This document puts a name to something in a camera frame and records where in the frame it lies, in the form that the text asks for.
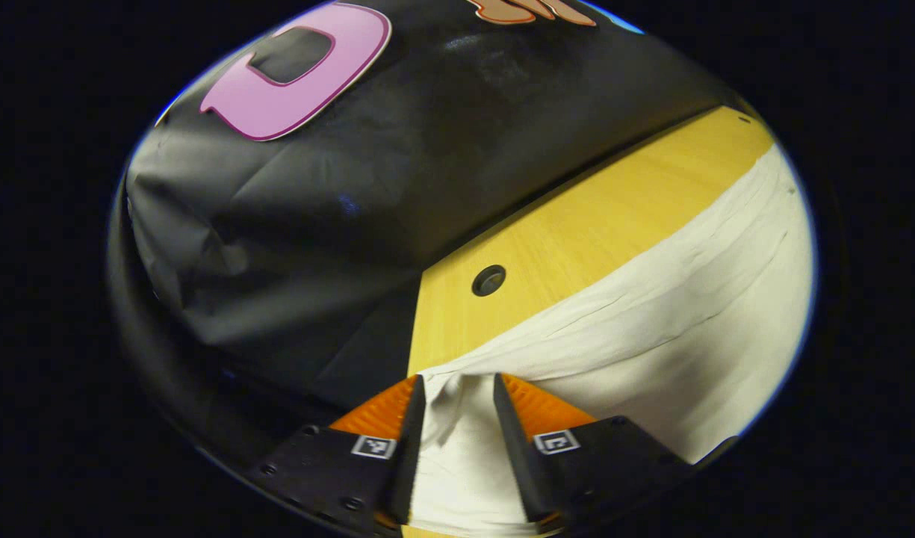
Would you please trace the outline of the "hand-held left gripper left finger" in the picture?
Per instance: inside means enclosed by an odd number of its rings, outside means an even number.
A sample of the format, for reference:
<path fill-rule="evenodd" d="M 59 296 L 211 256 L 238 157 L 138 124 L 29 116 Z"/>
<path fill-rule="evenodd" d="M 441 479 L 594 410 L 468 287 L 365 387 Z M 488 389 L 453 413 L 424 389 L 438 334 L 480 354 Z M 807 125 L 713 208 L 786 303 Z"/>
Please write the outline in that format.
<path fill-rule="evenodd" d="M 300 427 L 246 477 L 353 536 L 399 536 L 412 513 L 425 406 L 423 377 L 409 376 L 331 424 Z"/>

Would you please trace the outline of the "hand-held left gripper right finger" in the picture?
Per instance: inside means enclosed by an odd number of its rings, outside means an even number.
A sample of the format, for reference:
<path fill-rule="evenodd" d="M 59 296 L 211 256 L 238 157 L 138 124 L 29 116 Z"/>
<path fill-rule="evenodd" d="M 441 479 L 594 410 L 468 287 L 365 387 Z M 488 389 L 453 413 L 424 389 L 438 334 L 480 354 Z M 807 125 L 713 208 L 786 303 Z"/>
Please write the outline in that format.
<path fill-rule="evenodd" d="M 541 534 L 586 534 L 694 473 L 623 415 L 594 418 L 504 372 L 492 398 L 525 516 Z"/>

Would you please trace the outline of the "white jeans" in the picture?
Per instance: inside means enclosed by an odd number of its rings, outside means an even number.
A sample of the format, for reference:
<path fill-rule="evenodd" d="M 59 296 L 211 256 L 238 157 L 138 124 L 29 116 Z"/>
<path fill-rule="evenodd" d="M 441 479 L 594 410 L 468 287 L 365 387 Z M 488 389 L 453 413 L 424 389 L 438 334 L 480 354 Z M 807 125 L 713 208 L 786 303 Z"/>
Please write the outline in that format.
<path fill-rule="evenodd" d="M 779 144 L 627 265 L 424 370 L 413 527 L 525 538 L 492 399 L 495 372 L 595 418 L 626 415 L 687 463 L 744 433 L 794 367 L 813 310 L 811 219 Z"/>

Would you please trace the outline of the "black backdrop cloth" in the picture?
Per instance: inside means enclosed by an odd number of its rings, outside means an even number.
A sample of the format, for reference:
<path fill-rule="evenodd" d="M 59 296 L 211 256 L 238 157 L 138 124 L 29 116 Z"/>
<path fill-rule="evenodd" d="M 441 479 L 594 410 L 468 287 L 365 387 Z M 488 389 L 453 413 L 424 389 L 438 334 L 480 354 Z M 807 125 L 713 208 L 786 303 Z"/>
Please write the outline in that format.
<path fill-rule="evenodd" d="M 199 75 L 131 154 L 108 281 L 195 442 L 246 457 L 405 378 L 422 273 L 618 151 L 744 102 L 557 0 L 335 0 Z"/>

